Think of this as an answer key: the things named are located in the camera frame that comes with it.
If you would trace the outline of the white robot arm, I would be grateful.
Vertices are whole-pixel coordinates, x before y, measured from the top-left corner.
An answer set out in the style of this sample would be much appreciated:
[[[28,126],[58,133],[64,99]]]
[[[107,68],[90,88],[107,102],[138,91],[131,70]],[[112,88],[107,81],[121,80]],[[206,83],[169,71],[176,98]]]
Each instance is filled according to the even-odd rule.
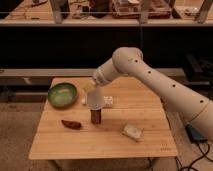
[[[213,101],[151,68],[143,53],[134,47],[120,47],[99,66],[86,84],[86,103],[91,110],[104,107],[100,87],[121,75],[130,75],[171,103],[205,138],[213,142]]]

